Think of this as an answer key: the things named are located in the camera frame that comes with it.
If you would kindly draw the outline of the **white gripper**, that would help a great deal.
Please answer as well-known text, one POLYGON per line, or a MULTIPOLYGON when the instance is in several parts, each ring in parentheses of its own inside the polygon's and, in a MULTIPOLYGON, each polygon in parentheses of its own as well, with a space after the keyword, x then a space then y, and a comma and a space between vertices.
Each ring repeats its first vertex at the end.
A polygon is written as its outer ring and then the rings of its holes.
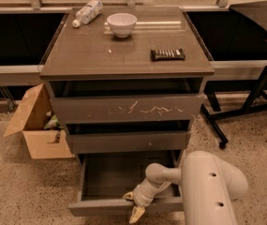
POLYGON ((171 182, 155 183, 145 178, 139 185, 137 185, 133 192, 126 193, 123 198, 128 201, 134 201, 130 224, 139 221, 145 212, 145 207, 149 206, 156 194, 164 191, 171 185, 171 182))

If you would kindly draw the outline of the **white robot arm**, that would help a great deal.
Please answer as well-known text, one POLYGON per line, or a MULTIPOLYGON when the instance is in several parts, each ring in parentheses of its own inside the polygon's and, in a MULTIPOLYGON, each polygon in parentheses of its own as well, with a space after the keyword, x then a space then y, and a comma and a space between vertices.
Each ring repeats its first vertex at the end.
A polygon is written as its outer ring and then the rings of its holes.
POLYGON ((148 165, 144 180, 124 195, 134 203, 129 222, 136 223, 155 195, 172 184, 183 192, 185 225, 238 225, 232 203, 247 193, 247 179, 237 167, 204 151, 188 154, 177 168, 148 165))

